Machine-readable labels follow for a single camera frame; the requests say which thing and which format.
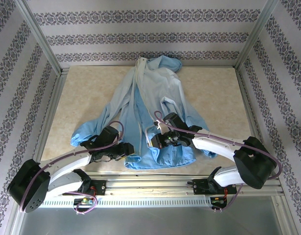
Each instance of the striped wallpaper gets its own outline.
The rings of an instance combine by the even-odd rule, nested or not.
[[[240,75],[301,234],[301,0],[278,2]]]
[[[0,235],[14,202],[7,186],[35,154],[55,80],[14,2],[0,0]]]
[[[63,68],[133,65],[139,56],[160,55],[232,66],[265,2],[27,1]]]

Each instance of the marble surface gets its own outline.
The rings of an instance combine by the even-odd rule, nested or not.
[[[57,107],[42,160],[73,149],[69,144],[74,130],[85,121],[97,118],[111,100],[114,90],[130,67],[72,66]],[[246,139],[250,129],[233,68],[183,67],[177,75],[185,96],[205,119],[211,132]],[[234,163],[218,156],[209,159],[197,152],[197,161],[183,167],[160,170],[131,170],[123,160],[93,163],[87,171],[142,172],[171,174],[210,174],[216,167]]]

